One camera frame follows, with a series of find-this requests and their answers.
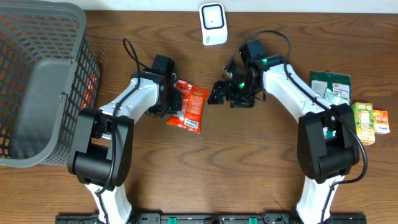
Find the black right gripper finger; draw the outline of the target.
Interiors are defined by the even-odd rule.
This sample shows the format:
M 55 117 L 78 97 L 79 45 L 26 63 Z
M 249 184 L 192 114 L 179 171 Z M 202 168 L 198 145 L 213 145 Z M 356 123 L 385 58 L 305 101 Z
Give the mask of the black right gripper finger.
M 224 67 L 226 76 L 230 80 L 240 80 L 241 79 L 241 66 L 235 60 L 230 62 Z
M 209 105 L 223 105 L 224 100 L 230 100 L 231 84 L 227 81 L 217 81 L 213 85 L 213 89 L 208 97 Z

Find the red snack packet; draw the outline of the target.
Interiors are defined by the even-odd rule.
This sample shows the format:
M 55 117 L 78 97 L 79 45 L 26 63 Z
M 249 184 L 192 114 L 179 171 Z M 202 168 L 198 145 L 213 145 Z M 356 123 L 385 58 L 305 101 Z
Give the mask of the red snack packet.
M 182 92 L 182 109 L 167 124 L 200 134 L 203 107 L 210 91 L 185 80 L 178 80 L 177 89 Z

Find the white teal wipes packet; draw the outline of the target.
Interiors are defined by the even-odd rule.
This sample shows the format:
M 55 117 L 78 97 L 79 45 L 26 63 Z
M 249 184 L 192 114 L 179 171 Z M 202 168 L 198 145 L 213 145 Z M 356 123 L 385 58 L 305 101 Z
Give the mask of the white teal wipes packet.
M 340 95 L 335 95 L 328 88 L 325 90 L 324 99 L 329 100 L 334 105 L 342 105 L 344 103 L 347 104 L 347 105 L 350 105 L 350 99 L 345 98 L 345 97 L 340 96 Z

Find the green white 3M packet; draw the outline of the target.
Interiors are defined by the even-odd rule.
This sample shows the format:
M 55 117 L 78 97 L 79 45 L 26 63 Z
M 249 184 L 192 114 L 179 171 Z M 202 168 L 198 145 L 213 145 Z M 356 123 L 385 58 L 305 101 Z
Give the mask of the green white 3M packet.
M 310 87 L 322 97 L 324 97 L 325 90 L 328 88 L 333 94 L 350 99 L 351 104 L 351 77 L 349 75 L 311 71 Z

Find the green snack box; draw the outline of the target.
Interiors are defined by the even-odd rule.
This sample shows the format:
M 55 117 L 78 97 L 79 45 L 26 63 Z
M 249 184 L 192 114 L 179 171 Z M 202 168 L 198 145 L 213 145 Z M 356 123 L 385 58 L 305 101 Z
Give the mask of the green snack box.
M 372 103 L 355 102 L 351 105 L 354 112 L 356 133 L 364 145 L 375 143 L 374 113 Z

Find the small orange candy box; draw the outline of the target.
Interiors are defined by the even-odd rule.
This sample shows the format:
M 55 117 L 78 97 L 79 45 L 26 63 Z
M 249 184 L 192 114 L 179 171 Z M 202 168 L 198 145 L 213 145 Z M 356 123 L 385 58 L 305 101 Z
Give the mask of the small orange candy box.
M 374 131 L 376 134 L 390 133 L 388 112 L 386 110 L 373 110 Z

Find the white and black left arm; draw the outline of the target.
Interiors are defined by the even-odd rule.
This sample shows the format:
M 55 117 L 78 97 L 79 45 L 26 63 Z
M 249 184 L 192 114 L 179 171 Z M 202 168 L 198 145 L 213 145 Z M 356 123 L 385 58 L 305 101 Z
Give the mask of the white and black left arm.
M 94 197 L 98 222 L 130 220 L 132 205 L 124 181 L 131 166 L 134 125 L 144 113 L 181 110 L 177 80 L 176 63 L 156 55 L 152 66 L 132 74 L 126 89 L 113 101 L 97 110 L 80 111 L 67 167 Z

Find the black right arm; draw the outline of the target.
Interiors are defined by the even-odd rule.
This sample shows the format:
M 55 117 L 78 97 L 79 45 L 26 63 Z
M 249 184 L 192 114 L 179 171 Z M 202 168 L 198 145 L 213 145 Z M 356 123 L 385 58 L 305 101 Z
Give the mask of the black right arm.
M 363 154 L 353 110 L 314 92 L 287 58 L 267 55 L 258 40 L 240 46 L 239 53 L 244 67 L 234 61 L 225 66 L 229 78 L 213 85 L 208 104 L 252 108 L 258 93 L 279 100 L 298 123 L 297 159 L 305 182 L 296 221 L 328 223 L 336 188 L 353 182 L 345 177 Z

